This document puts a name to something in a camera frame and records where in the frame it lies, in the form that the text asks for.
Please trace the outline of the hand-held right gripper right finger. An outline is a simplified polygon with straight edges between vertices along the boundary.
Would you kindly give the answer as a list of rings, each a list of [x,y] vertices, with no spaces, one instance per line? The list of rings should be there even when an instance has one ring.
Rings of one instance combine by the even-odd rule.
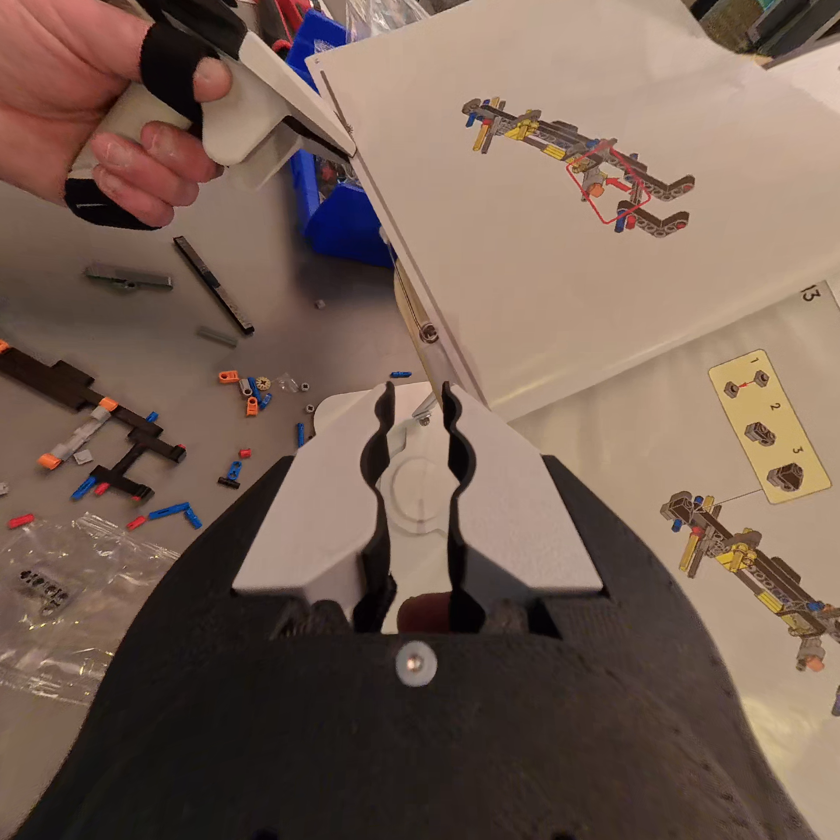
[[[444,383],[448,573],[473,601],[535,601],[603,589],[537,448],[461,386]]]

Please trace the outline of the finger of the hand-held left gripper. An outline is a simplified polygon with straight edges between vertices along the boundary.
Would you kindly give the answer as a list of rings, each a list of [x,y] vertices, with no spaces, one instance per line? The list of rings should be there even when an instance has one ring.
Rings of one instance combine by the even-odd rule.
[[[314,140],[301,137],[286,124],[275,125],[267,85],[243,66],[229,66],[229,93],[202,105],[203,146],[222,165],[233,183],[246,191],[261,189],[299,151],[349,163]]]
[[[301,79],[264,41],[248,33],[238,49],[238,62],[267,85],[275,125],[286,124],[314,140],[341,160],[353,159],[356,146],[334,107]]]

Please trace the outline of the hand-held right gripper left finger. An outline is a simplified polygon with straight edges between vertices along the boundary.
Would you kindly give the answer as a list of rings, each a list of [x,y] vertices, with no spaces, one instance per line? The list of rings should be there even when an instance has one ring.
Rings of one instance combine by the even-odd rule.
[[[394,385],[379,384],[298,450],[234,578],[237,594],[361,603],[387,589],[379,482],[394,418]]]

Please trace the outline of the lego instruction booklet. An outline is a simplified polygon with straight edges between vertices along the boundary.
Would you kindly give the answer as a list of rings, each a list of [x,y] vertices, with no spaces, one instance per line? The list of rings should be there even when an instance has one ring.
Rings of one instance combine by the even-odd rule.
[[[773,770],[838,838],[838,643],[661,512],[838,606],[838,41],[768,66],[682,2],[470,2],[307,60],[439,336],[424,352],[656,552]]]

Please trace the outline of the black lego chassis assembly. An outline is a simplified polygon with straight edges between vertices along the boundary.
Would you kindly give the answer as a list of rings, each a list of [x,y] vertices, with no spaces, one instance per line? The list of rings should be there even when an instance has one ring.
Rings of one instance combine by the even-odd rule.
[[[38,458],[38,466],[46,471],[54,471],[73,459],[107,422],[117,421],[128,428],[129,452],[114,467],[94,466],[80,489],[72,495],[75,500],[95,488],[105,487],[117,490],[137,503],[148,501],[154,491],[129,478],[129,469],[147,453],[156,454],[175,465],[180,464],[186,456],[185,447],[168,444],[163,440],[163,430],[155,421],[94,391],[94,378],[63,360],[47,365],[2,341],[1,372],[73,412],[78,413],[87,407],[91,409],[86,421],[67,441]]]

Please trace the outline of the long black lego beam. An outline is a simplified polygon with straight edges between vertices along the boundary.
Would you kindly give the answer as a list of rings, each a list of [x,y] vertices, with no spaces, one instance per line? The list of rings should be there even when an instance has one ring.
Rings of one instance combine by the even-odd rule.
[[[213,296],[218,306],[226,313],[231,322],[235,324],[237,330],[245,336],[254,334],[256,328],[252,321],[243,313],[241,307],[222,285],[204,259],[198,255],[189,241],[183,236],[177,236],[173,237],[172,243],[186,264],[192,269],[195,276]]]

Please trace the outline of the scattered loose lego pieces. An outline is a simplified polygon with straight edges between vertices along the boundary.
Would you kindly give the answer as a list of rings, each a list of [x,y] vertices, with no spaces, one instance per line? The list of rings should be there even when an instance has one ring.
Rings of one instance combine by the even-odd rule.
[[[91,511],[120,527],[150,511],[190,502],[207,526],[277,460],[297,450],[297,425],[312,435],[306,405],[328,396],[364,392],[388,382],[394,371],[423,382],[417,352],[390,294],[367,301],[308,298],[281,304],[236,347],[197,335],[188,312],[165,320],[162,301],[150,292],[117,299],[114,315],[127,321],[56,323],[24,320],[3,301],[2,339],[51,364],[67,361],[92,375],[92,389],[146,417],[185,456],[175,464],[150,450],[126,477],[150,487],[135,500],[111,485],[81,499],[71,495],[95,466],[114,466],[133,447],[129,427],[112,416],[82,447],[91,462],[74,458],[55,470],[37,459],[83,425],[91,407],[74,412],[2,376],[2,531],[6,521],[32,515],[64,521]]]

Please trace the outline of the long grey lego beam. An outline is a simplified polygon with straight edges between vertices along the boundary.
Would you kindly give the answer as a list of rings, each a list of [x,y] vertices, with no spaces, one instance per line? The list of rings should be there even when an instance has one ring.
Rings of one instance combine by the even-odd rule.
[[[84,275],[91,280],[108,283],[110,286],[124,291],[139,289],[168,291],[174,288],[173,280],[168,275],[102,262],[91,263],[84,269]]]

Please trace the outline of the person's left hand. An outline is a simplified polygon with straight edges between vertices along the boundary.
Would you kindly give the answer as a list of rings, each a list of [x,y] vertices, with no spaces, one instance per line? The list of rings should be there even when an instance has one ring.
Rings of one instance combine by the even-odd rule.
[[[99,129],[113,103],[140,81],[151,26],[108,3],[1,2],[1,178],[65,206],[65,183],[90,144],[92,178],[143,224],[168,225],[224,168],[202,142],[160,121],[135,142]]]

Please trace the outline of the red hand tool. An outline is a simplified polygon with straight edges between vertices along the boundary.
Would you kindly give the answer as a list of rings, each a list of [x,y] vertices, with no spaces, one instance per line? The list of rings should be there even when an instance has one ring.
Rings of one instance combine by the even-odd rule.
[[[302,26],[310,1],[255,1],[258,32],[263,41],[285,60]]]

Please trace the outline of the blue plastic bin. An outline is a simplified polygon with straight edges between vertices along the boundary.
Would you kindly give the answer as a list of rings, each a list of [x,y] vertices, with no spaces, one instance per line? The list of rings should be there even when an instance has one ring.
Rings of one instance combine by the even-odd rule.
[[[347,31],[314,8],[303,16],[287,54],[287,64],[316,89],[307,65],[322,49],[344,46]],[[335,164],[305,150],[288,162],[303,237],[323,255],[368,266],[393,267],[392,253],[380,234],[380,221],[348,164]]]

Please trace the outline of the clear plastic bag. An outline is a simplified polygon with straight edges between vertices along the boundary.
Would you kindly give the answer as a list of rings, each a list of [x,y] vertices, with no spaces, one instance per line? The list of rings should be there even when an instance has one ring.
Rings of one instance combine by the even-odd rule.
[[[89,512],[8,530],[2,686],[90,705],[133,619],[178,558]]]

